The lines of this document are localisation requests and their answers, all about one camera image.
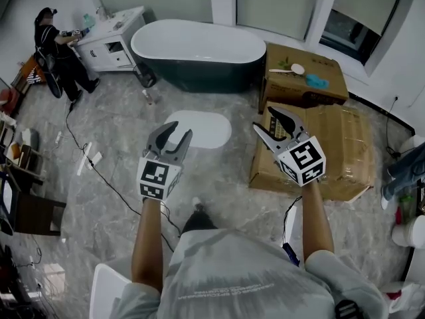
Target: cardboard box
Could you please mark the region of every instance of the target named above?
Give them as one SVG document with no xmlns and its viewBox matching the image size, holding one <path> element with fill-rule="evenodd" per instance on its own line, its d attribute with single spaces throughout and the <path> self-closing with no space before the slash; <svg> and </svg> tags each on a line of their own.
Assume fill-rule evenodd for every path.
<svg viewBox="0 0 425 319">
<path fill-rule="evenodd" d="M 267 102 L 297 114 L 311 136 L 316 136 L 326 155 L 326 172 L 319 183 L 324 199 L 351 201 L 375 181 L 375 160 L 367 117 L 339 105 L 303 109 Z M 287 136 L 275 117 L 264 111 L 262 125 L 277 138 Z M 282 173 L 272 152 L 261 140 L 252 162 L 249 187 L 300 195 L 301 188 Z"/>
<path fill-rule="evenodd" d="M 292 64 L 302 65 L 304 74 L 269 71 L 273 68 L 290 70 Z M 307 85 L 307 74 L 315 74 L 320 79 L 327 80 L 329 86 L 320 89 Z M 259 111 L 264 110 L 267 100 L 311 108 L 319 104 L 344 104 L 348 98 L 343 73 L 335 60 L 291 47 L 271 43 L 267 45 L 266 71 Z"/>
</svg>

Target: power cord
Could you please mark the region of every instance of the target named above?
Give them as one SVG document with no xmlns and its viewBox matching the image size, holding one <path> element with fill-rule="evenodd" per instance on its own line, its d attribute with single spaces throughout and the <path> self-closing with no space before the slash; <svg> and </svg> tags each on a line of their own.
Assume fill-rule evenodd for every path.
<svg viewBox="0 0 425 319">
<path fill-rule="evenodd" d="M 289 206 L 288 210 L 285 212 L 285 217 L 284 217 L 284 234 L 283 234 L 283 242 L 286 242 L 286 220 L 288 219 L 288 214 L 290 212 L 290 210 L 292 209 L 292 207 L 300 200 L 302 199 L 302 196 L 298 196 L 294 202 L 292 202 L 292 204 Z"/>
<path fill-rule="evenodd" d="M 414 148 L 411 148 L 403 152 L 397 152 L 392 147 L 390 147 L 389 140 L 388 140 L 388 121 L 390 120 L 389 114 L 391 113 L 392 108 L 394 108 L 394 104 L 396 103 L 397 100 L 398 100 L 398 96 L 395 96 L 394 102 L 392 102 L 390 110 L 386 113 L 386 148 L 385 149 L 386 149 L 386 152 L 388 152 L 388 154 L 395 160 L 400 158 L 402 154 L 405 154 L 406 152 L 409 152 L 414 149 Z"/>
<path fill-rule="evenodd" d="M 17 268 L 34 266 L 34 265 L 38 265 L 41 262 L 41 258 L 43 257 L 43 253 L 41 252 L 40 245 L 37 242 L 37 240 L 34 238 L 33 234 L 31 234 L 31 237 L 33 238 L 35 244 L 37 245 L 37 255 L 39 256 L 39 260 L 36 263 L 34 261 L 31 261 L 30 263 L 27 263 L 25 265 L 16 265 Z"/>
<path fill-rule="evenodd" d="M 43 299 L 42 299 L 42 297 L 44 298 L 44 301 L 45 302 L 47 302 L 47 304 L 50 306 L 50 308 L 52 309 L 52 311 L 53 311 L 53 318 L 54 319 L 60 319 L 59 317 L 58 317 L 58 314 L 56 313 L 56 311 L 54 310 L 54 307 L 52 306 L 52 304 L 47 300 L 47 297 L 44 295 L 44 293 L 43 293 L 43 290 L 41 289 L 41 285 L 40 284 L 37 284 L 37 289 L 36 289 L 36 291 L 37 291 L 37 295 L 39 296 L 39 299 L 40 299 L 40 301 L 41 301 L 41 304 L 42 304 L 42 306 L 44 307 L 44 310 L 46 311 L 46 314 L 47 315 L 49 315 L 49 311 L 47 310 L 47 307 L 44 305 L 44 302 L 43 302 Z"/>
<path fill-rule="evenodd" d="M 395 102 L 396 102 L 397 100 L 398 100 L 398 96 L 395 96 L 395 97 L 394 97 L 394 102 L 392 102 L 391 108 L 390 108 L 390 110 L 389 110 L 389 111 L 387 112 L 387 114 L 386 114 L 386 152 L 388 152 L 388 154 L 389 154 L 392 158 L 394 158 L 395 160 L 397 160 L 398 158 L 400 158 L 402 154 L 405 154 L 406 152 L 410 152 L 410 151 L 412 151 L 413 149 L 416 149 L 416 148 L 410 148 L 409 150 L 405 150 L 405 151 L 403 151 L 403 152 L 396 152 L 396 151 L 395 151 L 392 147 L 390 147 L 390 145 L 389 145 L 389 143 L 388 143 L 388 121 L 390 120 L 389 114 L 391 113 L 392 108 L 394 107 L 394 104 L 395 104 Z M 423 159 L 423 160 L 421 160 L 421 161 L 416 162 L 415 166 L 413 166 L 413 167 L 411 168 L 411 169 L 412 169 L 412 174 L 413 174 L 413 175 L 415 175 L 415 176 L 422 176 L 422 175 L 424 175 L 424 174 L 425 174 L 425 171 L 421 171 L 420 173 L 416 173 L 416 168 L 417 168 L 419 165 L 423 164 L 424 162 L 425 162 L 425 159 Z"/>
<path fill-rule="evenodd" d="M 86 151 L 85 149 L 87 148 L 87 143 L 85 143 L 83 146 L 80 146 L 80 144 L 78 144 L 77 139 L 75 138 L 74 134 L 72 133 L 71 129 L 69 128 L 68 125 L 68 117 L 71 113 L 71 111 L 74 109 L 74 105 L 75 103 L 71 103 L 70 108 L 69 108 L 69 112 L 68 115 L 65 118 L 65 124 L 66 127 L 68 128 L 68 131 L 70 132 L 72 138 L 74 139 L 75 144 L 77 145 L 78 149 L 80 149 L 83 153 L 83 155 L 86 157 L 86 159 L 88 160 L 88 163 L 92 166 L 92 169 L 100 176 L 101 179 L 103 179 L 103 181 L 105 182 L 105 184 L 110 187 L 113 191 L 115 191 L 115 193 L 120 197 L 120 199 L 125 203 L 125 205 L 134 213 L 138 214 L 139 216 L 141 216 L 141 213 L 139 213 L 138 211 L 134 210 L 133 208 L 131 208 L 131 206 L 128 204 L 128 202 L 122 197 L 122 195 L 117 191 L 117 189 L 115 189 L 108 181 L 106 181 L 105 177 L 102 176 L 102 174 L 94 167 L 93 161 L 86 155 Z M 161 212 L 168 220 L 168 222 L 174 226 L 178 232 L 179 232 L 179 237 L 181 235 L 181 231 L 178 228 L 178 226 L 176 226 L 172 220 L 170 220 L 170 210 L 169 208 L 162 202 L 162 204 L 164 205 L 164 207 L 168 210 L 168 215 L 164 214 L 163 212 Z M 161 233 L 162 238 L 164 239 L 165 243 L 167 244 L 168 248 L 170 248 L 170 251 L 174 253 L 174 250 L 171 248 L 171 245 L 169 244 L 168 240 L 165 238 L 164 234 Z"/>
<path fill-rule="evenodd" d="M 63 134 L 64 133 L 64 130 L 65 130 L 66 106 L 67 106 L 67 103 L 65 102 L 65 107 L 64 107 L 64 122 L 63 122 L 63 125 L 62 125 L 61 134 Z M 51 150 L 45 150 L 45 151 L 43 151 L 42 154 L 44 155 L 45 153 L 48 152 L 47 158 L 51 158 L 51 156 L 53 154 L 53 151 L 56 150 L 56 149 L 58 149 L 60 147 L 60 144 L 62 142 L 61 138 L 69 139 L 68 137 L 65 137 L 65 136 L 60 135 L 59 136 L 59 141 L 58 141 L 57 145 L 53 149 L 51 149 Z"/>
</svg>

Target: black cable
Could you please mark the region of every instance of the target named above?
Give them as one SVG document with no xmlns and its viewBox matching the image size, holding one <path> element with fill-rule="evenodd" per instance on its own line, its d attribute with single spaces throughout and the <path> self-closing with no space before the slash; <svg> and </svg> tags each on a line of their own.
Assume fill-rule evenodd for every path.
<svg viewBox="0 0 425 319">
<path fill-rule="evenodd" d="M 42 295 L 42 297 L 44 298 L 44 300 L 47 302 L 47 304 L 50 306 L 50 308 L 52 309 L 52 311 L 53 311 L 53 318 L 54 318 L 54 319 L 59 319 L 58 314 L 57 314 L 57 313 L 56 313 L 56 311 L 54 310 L 54 308 L 53 308 L 52 304 L 51 304 L 51 303 L 47 300 L 47 297 L 44 295 L 43 290 L 41 289 L 41 285 L 40 285 L 40 284 L 38 284 L 38 286 L 37 286 L 37 294 L 39 295 L 39 299 L 40 299 L 40 301 L 41 301 L 41 303 L 42 303 L 42 305 L 43 305 L 44 309 L 46 310 L 47 314 L 49 314 L 49 311 L 47 310 L 46 306 L 44 305 L 43 300 L 42 300 L 42 298 L 40 297 L 39 292 L 40 292 L 40 294 Z"/>
<path fill-rule="evenodd" d="M 162 213 L 168 220 L 168 222 L 170 223 L 170 225 L 174 226 L 174 228 L 176 228 L 176 230 L 179 232 L 179 237 L 181 236 L 181 230 L 180 228 L 178 228 L 178 226 L 176 226 L 176 224 L 174 224 L 174 222 L 172 222 L 172 220 L 170 219 L 170 208 L 168 208 L 164 202 L 161 202 L 161 205 L 164 206 L 164 208 L 166 208 L 166 210 L 168 211 L 168 214 L 164 214 Z"/>
<path fill-rule="evenodd" d="M 394 107 L 394 104 L 395 104 L 395 102 L 396 102 L 397 100 L 398 100 L 398 97 L 396 96 L 396 97 L 394 98 L 394 102 L 392 102 L 392 105 L 391 105 L 390 110 L 389 110 L 389 111 L 387 112 L 387 114 L 386 114 L 386 152 L 388 152 L 388 154 L 389 154 L 392 158 L 394 158 L 395 160 L 397 160 L 398 158 L 400 158 L 402 154 L 405 154 L 406 152 L 409 152 L 409 151 L 412 151 L 412 150 L 416 149 L 416 148 L 410 148 L 409 150 L 405 150 L 405 151 L 403 151 L 403 152 L 396 152 L 394 149 L 392 149 L 392 148 L 390 147 L 390 145 L 389 145 L 389 143 L 388 143 L 388 121 L 390 120 L 389 114 L 391 113 L 392 108 Z M 425 171 L 422 171 L 421 173 L 416 173 L 416 172 L 415 172 L 415 170 L 416 170 L 416 168 L 418 167 L 418 165 L 423 164 L 424 162 L 425 162 L 425 159 L 422 159 L 422 160 L 418 161 L 418 162 L 415 164 L 415 166 L 413 166 L 413 167 L 411 168 L 411 169 L 412 169 L 412 174 L 413 174 L 414 176 L 422 176 L 422 175 L 424 175 L 424 174 L 425 174 Z"/>
<path fill-rule="evenodd" d="M 125 205 L 134 213 L 138 214 L 139 216 L 141 216 L 141 213 L 139 213 L 138 211 L 134 210 L 133 208 L 131 208 L 131 206 L 128 204 L 128 202 L 122 197 L 122 195 L 108 182 L 106 181 L 105 177 L 102 176 L 102 174 L 94 167 L 93 161 L 87 156 L 85 149 L 87 148 L 87 143 L 85 143 L 82 147 L 80 147 L 80 144 L 78 144 L 77 139 L 75 138 L 74 134 L 72 133 L 71 129 L 69 128 L 68 125 L 68 117 L 72 111 L 72 109 L 74 108 L 74 103 L 72 103 L 70 105 L 69 108 L 69 112 L 68 115 L 65 118 L 65 123 L 66 123 L 66 128 L 68 129 L 68 131 L 70 132 L 72 138 L 74 139 L 75 144 L 77 145 L 77 148 L 80 149 L 83 153 L 83 155 L 87 158 L 88 163 L 92 166 L 93 170 L 100 176 L 101 179 L 103 179 L 103 181 L 106 183 L 106 185 L 111 188 L 113 191 L 115 191 L 115 193 L 120 197 L 120 199 L 125 203 Z M 177 230 L 179 231 L 179 235 L 181 234 L 180 229 L 178 228 L 178 226 L 176 226 L 169 218 L 169 215 L 166 216 L 166 214 L 164 214 L 164 216 L 167 218 L 168 222 L 170 222 L 170 224 L 172 224 L 172 226 L 176 227 Z M 170 248 L 170 251 L 174 253 L 174 250 L 171 248 L 171 245 L 169 244 L 168 240 L 165 238 L 164 234 L 161 233 L 162 238 L 164 239 L 165 243 L 167 243 L 168 248 Z"/>
<path fill-rule="evenodd" d="M 302 196 L 298 196 L 294 202 L 292 202 L 292 204 L 290 205 L 290 207 L 288 208 L 288 210 L 285 212 L 285 217 L 284 217 L 284 234 L 283 234 L 283 240 L 284 243 L 286 242 L 286 220 L 288 219 L 288 213 L 290 212 L 290 210 L 292 209 L 292 207 L 300 200 L 302 199 Z"/>
<path fill-rule="evenodd" d="M 37 240 L 34 238 L 33 234 L 31 234 L 31 237 L 33 238 L 35 244 L 37 245 L 37 254 L 39 255 L 39 261 L 37 261 L 36 263 L 31 261 L 30 263 L 27 263 L 25 265 L 16 265 L 17 268 L 34 266 L 34 265 L 38 265 L 41 262 L 41 258 L 43 257 L 43 253 L 41 252 L 40 245 L 37 242 Z"/>
<path fill-rule="evenodd" d="M 386 113 L 386 148 L 385 149 L 386 149 L 386 152 L 388 152 L 388 154 L 395 160 L 397 160 L 401 156 L 401 153 L 396 152 L 392 147 L 390 147 L 390 144 L 388 141 L 388 121 L 390 120 L 389 114 L 391 113 L 392 108 L 394 108 L 394 104 L 396 103 L 397 100 L 398 100 L 398 97 L 395 97 L 394 102 L 392 102 L 390 110 Z"/>
</svg>

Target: gray t-shirt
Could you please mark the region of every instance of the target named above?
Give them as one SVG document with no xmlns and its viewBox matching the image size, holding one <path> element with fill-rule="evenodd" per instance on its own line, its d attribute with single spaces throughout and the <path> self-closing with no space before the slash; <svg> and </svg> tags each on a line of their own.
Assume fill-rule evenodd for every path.
<svg viewBox="0 0 425 319">
<path fill-rule="evenodd" d="M 162 294 L 128 284 L 110 318 L 334 318 L 342 299 L 365 318 L 388 318 L 378 289 L 333 253 L 317 251 L 299 268 L 278 246 L 214 229 L 183 234 Z"/>
</svg>

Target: cabinet drawer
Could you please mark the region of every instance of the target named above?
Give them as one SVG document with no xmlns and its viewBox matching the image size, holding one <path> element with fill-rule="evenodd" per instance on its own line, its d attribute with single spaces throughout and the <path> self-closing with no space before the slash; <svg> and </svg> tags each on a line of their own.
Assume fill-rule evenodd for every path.
<svg viewBox="0 0 425 319">
<path fill-rule="evenodd" d="M 110 53 L 109 56 L 111 57 L 112 62 L 117 67 L 119 67 L 119 66 L 131 66 L 131 61 L 124 51 L 118 51 L 118 52 Z"/>
</svg>

